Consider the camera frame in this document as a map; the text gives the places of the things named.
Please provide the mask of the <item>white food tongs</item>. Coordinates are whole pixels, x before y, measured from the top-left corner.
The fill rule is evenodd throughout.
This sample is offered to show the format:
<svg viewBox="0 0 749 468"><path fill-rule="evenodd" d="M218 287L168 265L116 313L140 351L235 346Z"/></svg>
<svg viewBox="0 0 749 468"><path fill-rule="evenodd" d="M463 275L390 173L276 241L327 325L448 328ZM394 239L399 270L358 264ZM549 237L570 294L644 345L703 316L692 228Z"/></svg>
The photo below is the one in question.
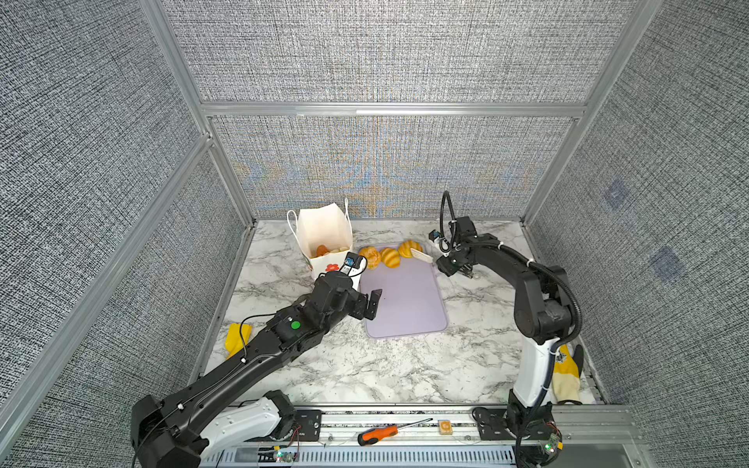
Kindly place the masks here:
<svg viewBox="0 0 749 468"><path fill-rule="evenodd" d="M428 253L423 253L417 249L411 248L410 249L412 253L412 258L417 259L418 261L423 261L426 263L435 263L435 259L431 257ZM472 279L474 277L473 267L470 265L463 266L458 273L460 273L462 276Z"/></svg>

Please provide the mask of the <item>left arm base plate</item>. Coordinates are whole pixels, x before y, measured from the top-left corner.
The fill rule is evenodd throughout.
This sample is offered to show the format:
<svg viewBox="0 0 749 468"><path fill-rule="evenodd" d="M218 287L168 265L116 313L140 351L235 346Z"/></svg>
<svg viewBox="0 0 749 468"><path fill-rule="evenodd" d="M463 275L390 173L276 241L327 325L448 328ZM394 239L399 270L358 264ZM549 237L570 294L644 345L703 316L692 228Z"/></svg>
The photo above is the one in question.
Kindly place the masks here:
<svg viewBox="0 0 749 468"><path fill-rule="evenodd" d="M319 409L297 409L292 435L296 442L318 442L322 429L323 411Z"/></svg>

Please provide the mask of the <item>white floral paper bag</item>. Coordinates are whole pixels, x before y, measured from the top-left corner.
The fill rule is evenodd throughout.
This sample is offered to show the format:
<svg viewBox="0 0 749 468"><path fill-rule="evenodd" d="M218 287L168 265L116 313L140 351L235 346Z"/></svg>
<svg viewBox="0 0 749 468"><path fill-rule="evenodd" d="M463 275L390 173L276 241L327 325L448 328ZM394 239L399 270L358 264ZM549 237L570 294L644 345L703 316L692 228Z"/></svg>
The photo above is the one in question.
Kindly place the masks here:
<svg viewBox="0 0 749 468"><path fill-rule="evenodd" d="M353 229L348 199L341 208L332 203L317 209L288 210L286 222L310 269L312 280L321 274L338 271L349 252L353 251ZM325 245L330 251L347 247L346 253L316 257L316 250Z"/></svg>

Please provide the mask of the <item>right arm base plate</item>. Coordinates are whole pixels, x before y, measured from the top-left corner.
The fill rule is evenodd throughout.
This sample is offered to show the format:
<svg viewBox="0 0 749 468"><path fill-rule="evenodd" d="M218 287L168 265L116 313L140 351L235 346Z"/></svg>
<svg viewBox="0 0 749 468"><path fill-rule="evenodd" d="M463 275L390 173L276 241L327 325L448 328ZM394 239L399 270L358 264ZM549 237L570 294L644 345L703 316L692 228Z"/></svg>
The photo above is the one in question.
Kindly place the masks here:
<svg viewBox="0 0 749 468"><path fill-rule="evenodd" d="M527 413L525 407L475 407L471 417L482 441L509 441L516 439L523 429Z"/></svg>

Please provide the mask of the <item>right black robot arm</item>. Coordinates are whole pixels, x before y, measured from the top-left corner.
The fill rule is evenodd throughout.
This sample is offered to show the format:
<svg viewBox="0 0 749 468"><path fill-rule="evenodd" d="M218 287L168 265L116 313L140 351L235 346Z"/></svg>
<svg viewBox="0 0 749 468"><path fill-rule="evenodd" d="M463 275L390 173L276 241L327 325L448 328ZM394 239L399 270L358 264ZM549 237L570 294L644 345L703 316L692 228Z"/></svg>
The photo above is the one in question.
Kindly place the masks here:
<svg viewBox="0 0 749 468"><path fill-rule="evenodd" d="M440 203L439 228L429 233L439 252L438 270L450 277L483 266L515 290L513 320L525 338L521 366L508 397L505 424L524 439L532 426L551 420L547 401L560 348L582 330L579 302L565 271L529 259L492 234L480 234L468 216L454 211L449 191Z"/></svg>

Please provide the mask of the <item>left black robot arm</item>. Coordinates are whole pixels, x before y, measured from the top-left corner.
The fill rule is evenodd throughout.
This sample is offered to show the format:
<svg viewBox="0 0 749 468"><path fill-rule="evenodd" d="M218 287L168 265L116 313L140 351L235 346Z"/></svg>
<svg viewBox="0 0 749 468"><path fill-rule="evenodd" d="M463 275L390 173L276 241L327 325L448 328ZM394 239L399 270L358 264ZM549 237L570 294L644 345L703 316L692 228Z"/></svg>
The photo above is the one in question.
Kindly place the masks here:
<svg viewBox="0 0 749 468"><path fill-rule="evenodd" d="M241 351L212 372L158 400L143 397L132 408L132 464L142 467L197 467L242 441L283 439L295 408L281 391L255 403L230 404L261 380L319 345L341 320L374 320L382 291L358 292L353 278L335 271L317 278L313 290L278 310Z"/></svg>

